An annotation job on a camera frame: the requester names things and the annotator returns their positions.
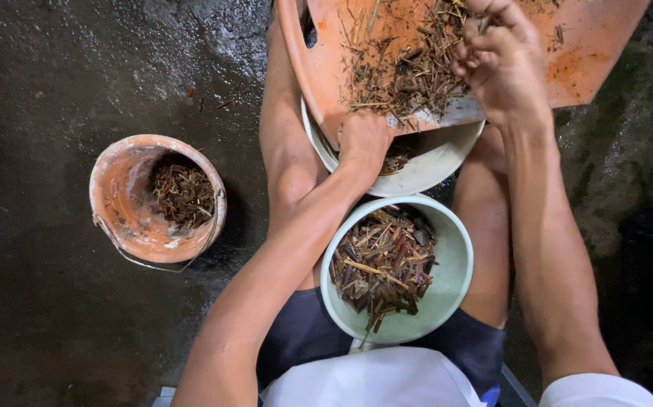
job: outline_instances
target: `dark floor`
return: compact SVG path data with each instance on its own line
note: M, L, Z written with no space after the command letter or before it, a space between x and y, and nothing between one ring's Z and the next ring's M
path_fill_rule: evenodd
M266 236L257 131L267 7L0 1L0 405L149 405L177 384L210 304ZM603 321L617 321L617 224L653 205L653 48L631 43L593 104L557 122ZM204 148L227 188L222 237L182 274L128 263L91 221L96 157L138 133ZM451 177L430 194L449 201L453 188ZM640 379L635 351L606 337ZM506 360L537 395L517 307Z

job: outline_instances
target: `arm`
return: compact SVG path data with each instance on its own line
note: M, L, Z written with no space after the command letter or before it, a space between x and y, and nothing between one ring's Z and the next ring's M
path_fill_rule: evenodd
M563 185L536 31L512 0L468 0L467 6L501 25L479 35L469 24L454 69L503 137L517 291L543 384L577 373L618 375L598 327L593 268Z
M256 356L272 322L310 272L349 208L376 178L392 141L384 118L345 120L339 167L298 204L209 310L172 405L253 405Z

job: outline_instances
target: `white bowl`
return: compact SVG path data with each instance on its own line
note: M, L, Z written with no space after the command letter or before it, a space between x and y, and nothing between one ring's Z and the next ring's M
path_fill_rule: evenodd
M419 312L389 312L382 320L379 331L370 333L367 342L397 344L409 342L429 334L442 325L465 298L472 280L473 252L470 236L458 217L441 203L422 194L397 196L367 202L354 209L344 221L326 248L322 261L322 297L331 318L344 332L359 340L364 338L368 322L367 312L357 312L341 299L331 283L329 264L334 249L344 234L370 212L390 204L409 204L417 208L435 229L434 255L439 265L430 271L432 285L420 301Z
M339 164L337 153L331 149L319 125L313 122L303 98L301 117L306 135L316 153L329 172L334 172ZM367 193L373 196L412 195L434 187L462 165L484 127L483 120L424 132L421 143L417 147L418 155L396 174L377 177Z

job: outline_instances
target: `bucket handle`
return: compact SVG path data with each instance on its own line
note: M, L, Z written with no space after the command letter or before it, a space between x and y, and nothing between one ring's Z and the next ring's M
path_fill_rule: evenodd
M218 192L215 192L215 193L214 193L214 202L217 201L217 197L218 197L218 196L223 197L223 191L222 191L222 190L219 190ZM94 223L96 226L101 226L101 229L103 229L103 232L105 232L106 236L108 236L108 238L110 239L111 243L113 243L113 245L115 246L115 249L118 251L118 253L119 253L120 255L122 255L123 258L126 259L126 260L128 260L129 262L131 262L131 263L136 263L136 264L138 264L138 265L140 265L140 266L143 266L143 267L148 267L149 269L161 270L161 271L163 271L163 272L181 273L181 272L184 271L188 266L190 266L191 263L193 263L194 260L196 260L196 258L198 258L200 255L202 255L202 254L206 251L206 248L209 246L209 243L211 243L211 238L214 236L214 233L215 233L215 231L216 231L216 216L215 216L216 213L215 213L215 212L216 212L216 207L214 206L214 216L213 216L213 218L214 218L214 226L212 226L211 230L209 231L209 236L206 238L206 242L204 243L204 246L201 247L201 250L199 250L198 253L197 253L194 257L192 257L191 260L188 261L188 263L186 263L185 266L181 267L181 268L178 269L178 270L177 270L177 269L166 269L166 268L164 268L164 267L159 267L159 266L152 266L151 264L145 264L145 263L143 263L143 262L141 262L141 261L139 261L139 260L136 260L135 258L133 258L132 255L129 255L128 253L126 253L125 250L124 250L124 249L121 247L121 245L118 243L118 241L115 240L115 238L113 237L113 232L111 232L111 230L108 228L108 225L107 225L106 222L103 220L103 218L100 217L100 214L98 214L98 213L94 213L94 214L93 214L93 223Z

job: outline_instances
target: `person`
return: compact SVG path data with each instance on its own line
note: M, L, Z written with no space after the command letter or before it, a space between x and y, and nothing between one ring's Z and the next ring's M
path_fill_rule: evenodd
M467 0L493 15L465 27L455 74L490 126L465 161L452 210L474 248L458 311L426 337L349 353L318 292L318 260L381 169L393 130L345 116L340 162L324 168L300 120L300 91L277 19L259 139L269 192L267 239L223 290L195 338L172 405L480 405L497 384L510 267L538 349L544 406L648 406L622 379L598 327L593 269L566 198L542 47L512 0Z

